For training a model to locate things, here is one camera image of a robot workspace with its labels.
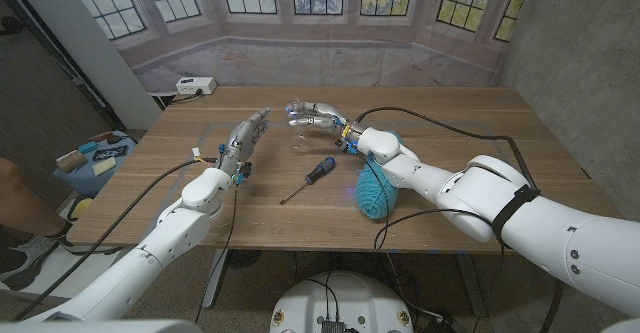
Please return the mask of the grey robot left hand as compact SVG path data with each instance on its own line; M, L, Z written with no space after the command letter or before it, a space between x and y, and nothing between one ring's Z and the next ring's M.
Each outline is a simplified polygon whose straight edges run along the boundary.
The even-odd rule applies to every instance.
M229 135L225 149L214 167L234 176L249 160L261 136L268 128L269 107L259 110L236 126Z

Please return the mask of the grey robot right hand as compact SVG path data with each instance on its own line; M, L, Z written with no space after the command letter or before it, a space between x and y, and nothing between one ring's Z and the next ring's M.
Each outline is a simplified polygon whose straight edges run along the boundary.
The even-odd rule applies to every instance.
M338 135L336 146L340 151L357 153L358 141L365 127L348 119L335 107L295 99L285 107L285 115L290 127L298 127L300 130L308 127L330 130Z

